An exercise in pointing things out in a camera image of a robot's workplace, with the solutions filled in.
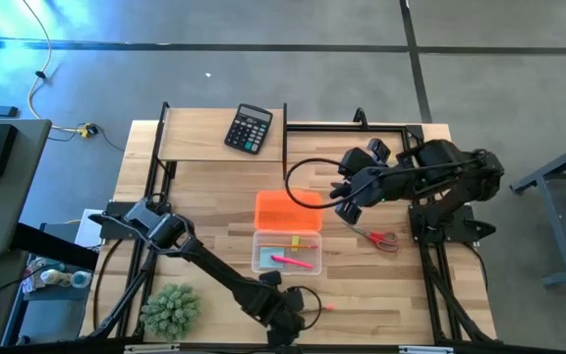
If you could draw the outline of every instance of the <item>white paper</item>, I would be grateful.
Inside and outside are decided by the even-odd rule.
[[[93,247],[102,243],[102,240],[99,238],[99,233],[102,230],[101,225],[88,218],[89,215],[102,212],[103,210],[98,209],[85,209],[83,217],[80,220],[78,234],[76,234],[76,245],[82,247]]]

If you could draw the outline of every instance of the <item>yellow connector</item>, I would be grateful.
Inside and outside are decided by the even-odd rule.
[[[97,126],[93,123],[85,123],[82,127],[77,129],[77,132],[80,133],[80,136],[84,139],[90,138],[97,134]]]

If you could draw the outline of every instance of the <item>white cable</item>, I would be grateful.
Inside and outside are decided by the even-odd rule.
[[[24,2],[24,4],[26,4],[26,7],[28,7],[28,10],[32,13],[34,18],[36,19],[36,21],[40,25],[40,28],[43,30],[43,33],[45,34],[45,38],[47,39],[47,47],[49,49],[47,51],[47,60],[45,60],[45,64],[43,64],[42,69],[40,69],[40,72],[44,74],[45,70],[47,70],[47,66],[49,65],[49,62],[51,61],[51,39],[49,39],[49,34],[47,34],[47,29],[45,29],[43,22],[36,15],[36,12],[32,9],[32,7],[28,4],[28,1],[26,1],[26,0],[22,0],[22,1]],[[40,77],[36,76],[36,79],[34,80],[34,83],[31,85],[31,88],[29,89],[29,92],[28,92],[28,107],[29,107],[29,110],[31,111],[31,114],[33,114],[34,118],[36,118],[36,119],[42,119],[42,118],[34,110],[34,106],[31,104],[31,99],[34,97],[35,90],[36,90],[36,84],[38,84],[39,79],[40,79]],[[60,131],[65,131],[65,132],[76,132],[78,130],[76,128],[63,128],[63,127],[59,127],[59,126],[55,126],[55,125],[52,125],[51,129],[57,129],[57,130],[60,130]]]

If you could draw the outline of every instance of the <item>orange container lid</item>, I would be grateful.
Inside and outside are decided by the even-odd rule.
[[[296,199],[310,205],[322,204],[320,193],[292,190]],[[255,229],[276,231],[320,231],[322,210],[299,206],[286,191],[256,194]]]

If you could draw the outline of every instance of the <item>calculator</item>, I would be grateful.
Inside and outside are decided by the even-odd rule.
[[[263,108],[241,103],[224,143],[231,148],[258,154],[271,122],[272,113]]]

